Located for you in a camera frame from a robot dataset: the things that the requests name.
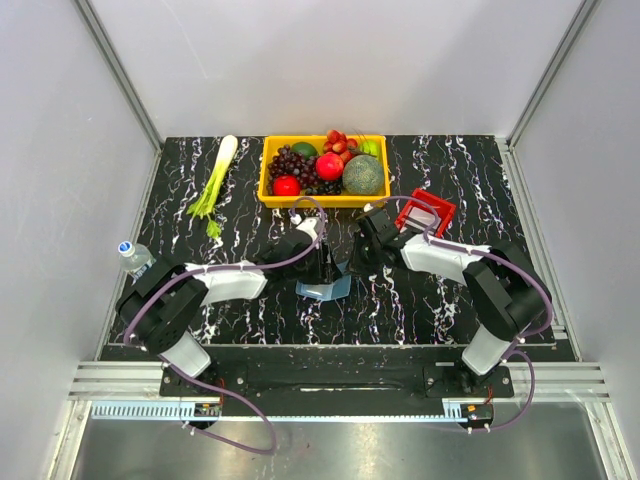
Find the blue leather card holder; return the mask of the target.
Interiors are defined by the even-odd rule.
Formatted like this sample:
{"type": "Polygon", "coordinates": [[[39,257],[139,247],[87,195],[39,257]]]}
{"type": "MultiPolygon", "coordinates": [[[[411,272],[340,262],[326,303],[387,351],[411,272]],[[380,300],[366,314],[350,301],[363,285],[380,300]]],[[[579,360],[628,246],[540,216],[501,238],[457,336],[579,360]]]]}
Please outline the blue leather card holder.
{"type": "Polygon", "coordinates": [[[338,264],[342,276],[330,284],[304,284],[296,283],[295,292],[305,298],[311,298],[321,302],[334,301],[348,297],[351,290],[351,275],[347,272],[348,262],[338,264]]]}

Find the red plastic card tray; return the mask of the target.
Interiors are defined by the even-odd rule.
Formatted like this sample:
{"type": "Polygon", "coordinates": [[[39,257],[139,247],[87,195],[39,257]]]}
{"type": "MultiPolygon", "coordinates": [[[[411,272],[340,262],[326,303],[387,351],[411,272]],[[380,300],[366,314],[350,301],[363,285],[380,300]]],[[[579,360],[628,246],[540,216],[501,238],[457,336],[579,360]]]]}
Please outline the red plastic card tray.
{"type": "Polygon", "coordinates": [[[423,189],[416,188],[411,197],[395,220],[397,228],[429,228],[430,235],[441,238],[454,218],[456,206],[423,189]]]}

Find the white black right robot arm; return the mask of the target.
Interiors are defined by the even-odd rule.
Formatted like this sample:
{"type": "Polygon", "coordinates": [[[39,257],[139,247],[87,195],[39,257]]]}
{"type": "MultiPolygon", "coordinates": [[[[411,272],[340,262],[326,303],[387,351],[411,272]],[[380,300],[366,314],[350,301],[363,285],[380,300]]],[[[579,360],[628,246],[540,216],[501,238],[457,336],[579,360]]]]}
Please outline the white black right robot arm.
{"type": "Polygon", "coordinates": [[[550,292],[512,243],[474,246],[413,227],[399,229],[382,208],[361,214],[356,223],[348,272],[365,275],[385,266],[438,275],[467,288],[480,327],[454,373],[462,393],[480,394],[491,382],[490,372],[518,343],[550,326],[550,292]]]}

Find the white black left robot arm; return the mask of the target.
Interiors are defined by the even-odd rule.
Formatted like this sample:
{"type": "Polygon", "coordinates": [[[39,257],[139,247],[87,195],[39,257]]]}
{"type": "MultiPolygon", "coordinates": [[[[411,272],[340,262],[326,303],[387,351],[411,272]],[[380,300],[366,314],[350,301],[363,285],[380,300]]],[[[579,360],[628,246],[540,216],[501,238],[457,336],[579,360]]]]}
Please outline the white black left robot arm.
{"type": "Polygon", "coordinates": [[[124,339],[181,370],[182,383],[193,394],[209,393],[217,372],[189,332],[195,314],[213,303],[255,299],[269,283],[302,273],[320,252],[320,238],[302,226],[269,245],[256,260],[228,265],[181,264],[159,257],[116,303],[116,314],[127,326],[124,339]]]}

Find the green netted melon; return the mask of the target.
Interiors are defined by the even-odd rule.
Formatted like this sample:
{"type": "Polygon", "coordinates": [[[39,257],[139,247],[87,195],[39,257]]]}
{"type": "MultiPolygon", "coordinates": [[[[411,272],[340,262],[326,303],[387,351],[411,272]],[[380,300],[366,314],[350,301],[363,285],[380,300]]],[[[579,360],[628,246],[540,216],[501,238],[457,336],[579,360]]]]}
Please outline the green netted melon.
{"type": "Polygon", "coordinates": [[[384,169],[376,157],[358,155],[345,166],[344,188],[353,195],[376,195],[384,186],[384,169]]]}

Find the dark blueberry cluster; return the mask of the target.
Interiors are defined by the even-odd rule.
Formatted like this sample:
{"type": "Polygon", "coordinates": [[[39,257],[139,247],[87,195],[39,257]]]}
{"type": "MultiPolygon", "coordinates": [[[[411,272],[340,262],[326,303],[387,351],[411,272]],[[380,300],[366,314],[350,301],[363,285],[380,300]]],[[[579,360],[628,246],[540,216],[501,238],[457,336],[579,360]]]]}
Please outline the dark blueberry cluster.
{"type": "Polygon", "coordinates": [[[339,196],[342,194],[343,184],[340,179],[321,181],[305,190],[307,196],[339,196]]]}

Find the red tomato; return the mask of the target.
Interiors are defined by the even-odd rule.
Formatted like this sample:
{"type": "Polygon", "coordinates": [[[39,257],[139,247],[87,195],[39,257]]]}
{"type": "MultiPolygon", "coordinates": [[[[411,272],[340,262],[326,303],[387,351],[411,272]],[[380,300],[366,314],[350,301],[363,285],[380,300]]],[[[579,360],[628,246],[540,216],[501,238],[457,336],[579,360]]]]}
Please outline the red tomato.
{"type": "Polygon", "coordinates": [[[282,175],[272,182],[272,191],[275,196],[299,196],[301,185],[298,179],[292,175],[282,175]]]}

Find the red pomegranate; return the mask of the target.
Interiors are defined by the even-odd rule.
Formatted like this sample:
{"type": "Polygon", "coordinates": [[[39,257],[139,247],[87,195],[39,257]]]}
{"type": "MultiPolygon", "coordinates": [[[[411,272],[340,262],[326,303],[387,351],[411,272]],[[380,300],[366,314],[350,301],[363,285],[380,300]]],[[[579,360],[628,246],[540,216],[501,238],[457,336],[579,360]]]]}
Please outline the red pomegranate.
{"type": "Polygon", "coordinates": [[[335,181],[343,174],[344,161],[340,155],[328,152],[316,159],[315,170],[322,180],[335,181]]]}

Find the dark purple grape bunch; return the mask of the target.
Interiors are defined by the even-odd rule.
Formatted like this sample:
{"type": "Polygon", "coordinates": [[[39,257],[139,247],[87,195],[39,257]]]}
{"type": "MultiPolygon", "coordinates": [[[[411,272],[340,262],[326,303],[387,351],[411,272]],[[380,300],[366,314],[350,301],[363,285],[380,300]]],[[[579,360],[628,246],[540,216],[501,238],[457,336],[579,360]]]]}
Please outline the dark purple grape bunch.
{"type": "Polygon", "coordinates": [[[291,146],[286,144],[278,148],[276,154],[272,157],[272,161],[267,166],[267,192],[270,195],[274,195],[272,191],[273,180],[282,175],[292,175],[298,179],[301,185],[300,195],[304,194],[308,187],[320,182],[315,170],[315,162],[318,155],[305,158],[292,152],[291,146]]]}

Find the red lychee cluster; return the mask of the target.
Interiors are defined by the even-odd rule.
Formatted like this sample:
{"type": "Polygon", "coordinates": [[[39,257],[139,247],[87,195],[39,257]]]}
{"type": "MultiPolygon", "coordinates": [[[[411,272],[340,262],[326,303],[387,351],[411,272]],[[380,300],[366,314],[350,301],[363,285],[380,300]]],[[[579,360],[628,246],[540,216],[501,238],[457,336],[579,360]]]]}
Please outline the red lychee cluster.
{"type": "Polygon", "coordinates": [[[355,138],[349,138],[345,133],[339,130],[329,130],[326,134],[326,140],[323,144],[324,153],[336,153],[341,155],[345,152],[353,152],[358,149],[358,141],[355,138]]]}

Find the dark green avocado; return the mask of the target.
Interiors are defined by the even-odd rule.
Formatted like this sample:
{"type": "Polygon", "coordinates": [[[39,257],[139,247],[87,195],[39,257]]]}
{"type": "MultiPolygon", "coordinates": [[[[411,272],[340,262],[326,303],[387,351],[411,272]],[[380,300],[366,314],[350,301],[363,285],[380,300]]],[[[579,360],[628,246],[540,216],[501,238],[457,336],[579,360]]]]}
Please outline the dark green avocado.
{"type": "Polygon", "coordinates": [[[316,148],[308,142],[296,142],[291,146],[291,151],[305,158],[317,156],[318,152],[316,148]]]}

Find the green white celery stalk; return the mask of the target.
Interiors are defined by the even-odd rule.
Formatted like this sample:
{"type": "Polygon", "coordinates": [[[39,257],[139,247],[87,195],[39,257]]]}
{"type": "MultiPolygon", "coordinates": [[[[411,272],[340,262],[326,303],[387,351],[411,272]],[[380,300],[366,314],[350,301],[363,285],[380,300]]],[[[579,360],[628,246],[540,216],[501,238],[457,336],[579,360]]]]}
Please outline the green white celery stalk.
{"type": "Polygon", "coordinates": [[[215,205],[237,149],[238,139],[235,136],[227,135],[221,140],[209,180],[200,197],[187,210],[193,218],[207,220],[206,233],[212,239],[217,239],[221,233],[221,227],[214,218],[215,205]]]}

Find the yellow plastic fruit bin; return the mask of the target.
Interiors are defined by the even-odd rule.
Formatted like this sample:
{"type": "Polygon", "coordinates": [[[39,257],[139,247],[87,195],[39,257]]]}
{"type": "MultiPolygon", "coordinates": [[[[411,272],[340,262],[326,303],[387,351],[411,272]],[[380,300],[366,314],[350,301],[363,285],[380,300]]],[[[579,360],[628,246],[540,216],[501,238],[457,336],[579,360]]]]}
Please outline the yellow plastic fruit bin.
{"type": "MultiPolygon", "coordinates": [[[[322,207],[328,208],[362,208],[367,203],[379,201],[391,195],[390,170],[387,158],[386,137],[384,135],[365,134],[359,136],[358,140],[372,141],[378,147],[377,158],[384,173],[384,183],[379,191],[374,195],[352,195],[350,192],[343,192],[339,196],[314,196],[314,199],[322,207]]],[[[321,135],[271,135],[266,136],[263,144],[262,161],[260,166],[259,186],[257,197],[268,208],[291,207],[297,196],[276,196],[268,193],[268,165],[272,162],[277,150],[285,144],[293,145],[297,142],[307,142],[313,145],[319,152],[326,141],[326,137],[321,135]]]]}

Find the clear plastic water bottle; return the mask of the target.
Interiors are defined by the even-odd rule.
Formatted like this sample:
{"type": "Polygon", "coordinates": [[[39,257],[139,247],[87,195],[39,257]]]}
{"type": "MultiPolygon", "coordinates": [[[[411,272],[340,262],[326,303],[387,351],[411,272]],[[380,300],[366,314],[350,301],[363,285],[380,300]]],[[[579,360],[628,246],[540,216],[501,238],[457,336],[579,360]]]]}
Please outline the clear plastic water bottle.
{"type": "Polygon", "coordinates": [[[148,248],[139,243],[123,241],[118,245],[119,264],[121,269],[135,283],[156,262],[148,248]]]}

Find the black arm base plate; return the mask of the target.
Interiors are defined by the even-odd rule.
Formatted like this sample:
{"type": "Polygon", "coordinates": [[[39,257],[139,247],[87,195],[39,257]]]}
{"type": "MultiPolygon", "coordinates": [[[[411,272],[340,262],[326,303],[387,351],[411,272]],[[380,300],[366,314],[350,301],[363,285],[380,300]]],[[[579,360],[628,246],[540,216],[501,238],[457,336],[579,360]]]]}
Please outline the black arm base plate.
{"type": "Polygon", "coordinates": [[[275,392],[390,391],[427,398],[511,399],[509,370],[498,367],[473,380],[454,364],[307,364],[228,362],[206,369],[198,378],[216,387],[258,396],[275,392]]]}

